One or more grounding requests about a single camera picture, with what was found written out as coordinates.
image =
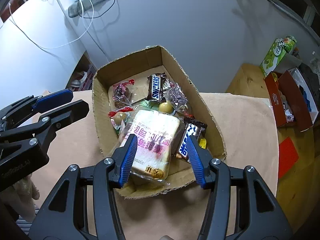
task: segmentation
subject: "round candy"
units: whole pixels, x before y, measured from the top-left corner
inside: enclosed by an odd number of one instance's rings
[[[166,101],[159,105],[159,112],[170,114],[172,113],[172,111],[173,111],[173,107],[169,101]]]
[[[121,125],[122,120],[124,121],[127,118],[127,114],[123,112],[118,112],[113,117],[113,120],[117,125]]]

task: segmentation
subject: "cardboard box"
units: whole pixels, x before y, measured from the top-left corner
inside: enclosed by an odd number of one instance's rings
[[[221,131],[198,93],[198,90],[188,78],[173,56],[163,47],[156,46],[134,52],[125,57],[110,62],[100,68],[93,79],[93,111],[100,148],[105,157],[112,155],[112,149],[118,141],[108,112],[113,102],[109,101],[108,90],[113,84],[134,79],[136,83],[143,83],[145,78],[154,73],[165,72],[167,76],[179,83],[185,93],[195,118],[208,125],[206,130],[207,147],[212,156],[224,159],[226,157],[225,143]],[[195,181],[191,165],[171,158],[169,175],[166,179],[170,185],[155,186],[149,183],[138,184],[132,176],[120,195],[126,198],[144,198],[184,187]]]
[[[294,68],[290,71],[285,71],[283,74],[276,74],[278,76],[277,82],[275,82],[272,73],[269,73],[265,78],[265,83],[268,88],[277,127],[297,125],[300,131],[307,130],[315,122],[318,110],[301,73],[297,68]],[[307,104],[305,103],[295,80],[300,81],[299,83],[302,84],[302,87],[307,94],[307,98],[310,101],[311,112],[309,112]],[[279,90],[286,97],[296,122],[287,122]]]

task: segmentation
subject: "candy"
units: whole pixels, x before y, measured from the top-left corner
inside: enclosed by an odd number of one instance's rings
[[[128,86],[134,85],[134,80],[130,79],[127,82],[120,82],[116,85],[113,85],[113,102],[116,108],[121,108],[124,106],[131,106],[131,95]]]
[[[183,121],[186,123],[186,127],[184,129],[182,140],[179,144],[175,157],[190,163],[187,152],[187,139],[190,135],[194,135],[197,140],[199,139],[200,135],[204,136],[207,125],[189,117],[185,117]]]
[[[159,105],[159,112],[171,114],[172,111],[173,111],[173,107],[169,101],[166,101]]]
[[[171,86],[168,92],[168,99],[176,111],[185,113],[185,111],[188,110],[188,99],[182,92],[181,87],[178,85],[178,83],[175,83]]]
[[[164,103],[166,100],[163,96],[163,83],[166,79],[165,73],[157,73],[148,76],[149,92],[146,100],[156,103]]]
[[[126,118],[127,118],[127,114],[126,113],[118,112],[113,117],[113,120],[115,121],[115,123],[117,125],[121,125],[122,120],[124,121]]]

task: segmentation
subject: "yellow wrapper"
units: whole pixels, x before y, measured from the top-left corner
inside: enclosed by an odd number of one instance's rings
[[[205,138],[201,138],[199,145],[201,148],[205,149],[207,147],[207,140]]]

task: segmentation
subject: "bread slice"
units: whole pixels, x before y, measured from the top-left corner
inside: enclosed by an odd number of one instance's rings
[[[171,143],[179,125],[180,120],[174,116],[139,110],[120,145],[125,144],[131,133],[138,137],[132,171],[154,179],[165,179],[168,176]]]

